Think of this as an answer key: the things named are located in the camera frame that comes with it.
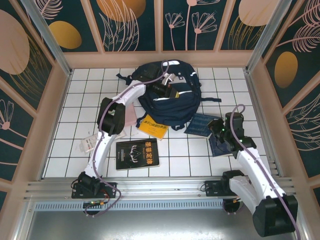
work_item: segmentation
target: yellow book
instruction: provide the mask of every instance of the yellow book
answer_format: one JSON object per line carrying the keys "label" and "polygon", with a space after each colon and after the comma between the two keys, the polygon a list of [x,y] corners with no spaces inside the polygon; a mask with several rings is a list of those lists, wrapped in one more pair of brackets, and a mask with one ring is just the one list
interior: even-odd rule
{"label": "yellow book", "polygon": [[149,115],[147,115],[142,120],[140,127],[138,129],[141,132],[144,132],[157,139],[163,139],[166,132],[168,131],[168,126],[156,123]]}

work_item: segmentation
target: blue notebook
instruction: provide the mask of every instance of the blue notebook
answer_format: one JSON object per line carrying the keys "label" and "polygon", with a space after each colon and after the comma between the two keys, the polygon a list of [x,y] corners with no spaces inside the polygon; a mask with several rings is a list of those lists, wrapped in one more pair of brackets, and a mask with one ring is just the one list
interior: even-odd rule
{"label": "blue notebook", "polygon": [[215,136],[211,135],[209,143],[213,157],[231,154],[227,149],[227,144],[225,142],[221,144]]}
{"label": "blue notebook", "polygon": [[219,119],[219,116],[210,116],[195,113],[189,126],[184,131],[185,134],[193,134],[208,138],[211,135],[211,131],[208,128],[208,123],[214,119]]}

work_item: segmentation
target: pink paper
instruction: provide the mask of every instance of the pink paper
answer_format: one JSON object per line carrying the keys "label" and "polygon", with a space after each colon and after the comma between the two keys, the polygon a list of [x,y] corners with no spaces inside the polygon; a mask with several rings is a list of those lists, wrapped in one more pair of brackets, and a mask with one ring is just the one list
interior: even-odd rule
{"label": "pink paper", "polygon": [[131,105],[129,105],[125,109],[125,124],[124,124],[124,126],[125,127],[132,126],[132,125],[136,125],[136,123],[137,123],[137,115],[136,115],[134,104],[132,103]]}

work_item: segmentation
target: dark teal wallpaper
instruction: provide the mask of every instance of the dark teal wallpaper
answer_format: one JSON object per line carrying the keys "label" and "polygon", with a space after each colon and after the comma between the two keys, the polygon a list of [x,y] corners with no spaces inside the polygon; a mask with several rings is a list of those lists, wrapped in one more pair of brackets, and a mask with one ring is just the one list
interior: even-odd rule
{"label": "dark teal wallpaper", "polygon": [[265,58],[267,52],[269,51],[271,45],[274,43],[274,39],[276,38],[276,36],[278,35],[279,31],[281,30],[282,26],[284,25],[284,23],[286,22],[289,14],[291,13],[292,11],[292,8],[295,6],[295,4],[297,3],[297,0],[292,0],[291,4],[290,4],[290,7],[288,9],[288,11],[286,11],[284,17],[282,18],[282,21],[280,22],[277,30],[275,31],[275,33],[273,34],[269,44],[266,46],[264,52],[262,53],[262,58]]}
{"label": "dark teal wallpaper", "polygon": [[27,11],[24,7],[24,5],[22,4],[21,0],[17,0],[17,2],[19,3],[20,7],[22,8],[22,10],[24,11],[25,15],[27,16],[27,18],[29,19],[29,22],[32,24],[33,28],[35,29],[35,31],[38,33],[38,35],[40,36],[42,42],[44,43],[44,45],[46,46],[46,48],[48,49],[50,55],[52,56],[52,58],[54,60],[56,60],[56,57],[53,55],[53,53],[51,52],[50,48],[48,47],[46,41],[43,39],[43,37],[41,36],[41,33],[39,32],[39,30],[37,29],[36,25],[34,24],[34,22],[31,20],[30,16],[27,14]]}
{"label": "dark teal wallpaper", "polygon": [[306,0],[266,68],[284,107],[320,71],[320,4]]}
{"label": "dark teal wallpaper", "polygon": [[155,51],[154,0],[90,0],[106,52]]}
{"label": "dark teal wallpaper", "polygon": [[287,115],[292,136],[309,178],[320,174],[320,84]]}
{"label": "dark teal wallpaper", "polygon": [[37,109],[52,65],[7,0],[0,23],[0,77]]}
{"label": "dark teal wallpaper", "polygon": [[36,0],[63,52],[97,52],[80,0]]}
{"label": "dark teal wallpaper", "polygon": [[7,196],[7,193],[5,191],[0,191],[0,212],[1,212],[2,206],[5,203],[6,196]]}
{"label": "dark teal wallpaper", "polygon": [[11,181],[33,117],[0,89],[0,178]]}
{"label": "dark teal wallpaper", "polygon": [[226,0],[163,1],[163,50],[213,50]]}
{"label": "dark teal wallpaper", "polygon": [[221,50],[253,50],[278,0],[236,0]]}
{"label": "dark teal wallpaper", "polygon": [[320,207],[320,187],[314,188],[313,192],[314,192],[315,198],[318,202],[318,205]]}

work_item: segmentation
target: book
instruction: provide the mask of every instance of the book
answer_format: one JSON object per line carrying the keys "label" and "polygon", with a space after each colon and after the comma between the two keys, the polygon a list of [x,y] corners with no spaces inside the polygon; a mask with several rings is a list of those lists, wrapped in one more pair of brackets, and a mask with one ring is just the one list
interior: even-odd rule
{"label": "book", "polygon": [[213,157],[231,154],[231,152],[227,148],[227,144],[225,142],[220,143],[220,141],[217,140],[214,135],[211,135],[211,137],[209,138],[209,143]]}
{"label": "book", "polygon": [[121,141],[115,146],[116,170],[141,169],[159,166],[157,139]]}
{"label": "book", "polygon": [[168,126],[156,123],[149,114],[142,120],[139,131],[162,140],[168,131]]}
{"label": "book", "polygon": [[220,117],[195,113],[184,133],[208,138],[212,134],[208,124],[214,119],[220,119]]}

